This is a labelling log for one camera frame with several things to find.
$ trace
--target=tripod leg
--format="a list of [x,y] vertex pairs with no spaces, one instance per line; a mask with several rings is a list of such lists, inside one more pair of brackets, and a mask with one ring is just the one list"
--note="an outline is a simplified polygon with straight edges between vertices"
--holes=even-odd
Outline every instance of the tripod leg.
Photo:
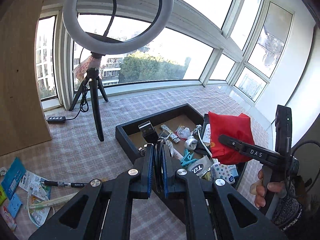
[[101,125],[101,116],[100,116],[100,109],[99,109],[99,100],[98,100],[98,81],[92,80],[89,82],[90,86],[90,94],[91,94],[91,103],[92,103],[92,111],[94,122],[96,124],[97,134],[99,140],[101,142],[104,141],[103,137],[103,130]]
[[106,95],[106,92],[104,91],[104,87],[103,87],[103,84],[102,84],[102,81],[101,81],[101,78],[98,77],[98,88],[103,96],[103,99],[106,101],[106,102],[109,102],[108,100],[108,97]]
[[71,104],[71,106],[70,106],[70,108],[69,108],[69,111],[72,111],[72,110],[75,108],[76,103],[78,102],[80,96],[82,95],[82,90],[83,90],[83,87],[82,87],[82,86],[83,86],[83,85],[86,86],[87,83],[88,83],[88,81],[89,81],[89,79],[87,79],[87,77],[86,77],[86,78],[81,82],[81,85],[80,85],[80,87],[79,87],[79,89],[78,89],[78,91],[77,91],[77,93],[76,93],[75,98],[74,98],[73,101],[72,101],[72,104]]

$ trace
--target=blue package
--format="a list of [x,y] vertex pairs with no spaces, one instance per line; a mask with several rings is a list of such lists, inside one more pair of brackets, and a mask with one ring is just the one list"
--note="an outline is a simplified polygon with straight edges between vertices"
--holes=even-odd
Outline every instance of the blue package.
[[232,174],[232,176],[233,176],[234,178],[236,178],[236,177],[239,176],[237,169],[231,169],[230,171],[231,171],[231,174]]
[[4,192],[9,200],[12,199],[16,187],[18,186],[20,179],[25,173],[25,167],[22,165],[20,159],[16,157],[11,164],[7,174],[4,176],[3,181],[1,182]]
[[8,211],[12,215],[13,218],[16,217],[22,202],[20,201],[18,195],[14,193],[12,199],[9,201]]

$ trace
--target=red bag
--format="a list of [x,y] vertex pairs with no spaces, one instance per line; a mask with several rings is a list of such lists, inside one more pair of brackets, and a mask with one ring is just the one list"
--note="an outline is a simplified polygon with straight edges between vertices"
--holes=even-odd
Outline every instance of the red bag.
[[252,158],[244,156],[232,148],[221,144],[218,137],[222,134],[233,137],[245,143],[254,145],[250,126],[250,117],[241,113],[239,116],[222,115],[209,112],[210,142],[212,158],[226,165],[247,162]]

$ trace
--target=wooden board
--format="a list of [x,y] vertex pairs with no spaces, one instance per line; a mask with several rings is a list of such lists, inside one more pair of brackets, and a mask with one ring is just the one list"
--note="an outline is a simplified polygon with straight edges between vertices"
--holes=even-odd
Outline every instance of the wooden board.
[[0,155],[51,140],[35,70],[42,3],[14,0],[0,21]]
[[[193,131],[194,128],[196,128],[196,125],[185,115],[180,115],[176,118],[173,118],[167,122],[161,123],[159,125],[155,126],[155,129],[158,134],[161,133],[160,126],[162,124],[166,124],[173,132],[178,128],[179,125],[184,125],[185,127],[188,127],[191,131]],[[129,135],[130,140],[133,142],[133,144],[136,146],[136,148],[143,147],[146,144],[145,139],[142,136],[141,132],[137,132],[134,134]],[[173,143],[173,147],[183,156],[184,155],[184,141],[181,140],[180,142]],[[201,154],[194,154],[194,157],[197,159],[200,159],[203,157]]]

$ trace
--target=black pen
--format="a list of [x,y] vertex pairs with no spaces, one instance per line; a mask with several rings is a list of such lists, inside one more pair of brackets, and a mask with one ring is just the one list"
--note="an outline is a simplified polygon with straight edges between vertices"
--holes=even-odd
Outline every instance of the black pen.
[[82,188],[86,183],[66,183],[66,182],[60,182],[60,181],[50,181],[50,180],[40,180],[40,183],[46,185],[46,186],[53,186],[53,187],[79,187]]

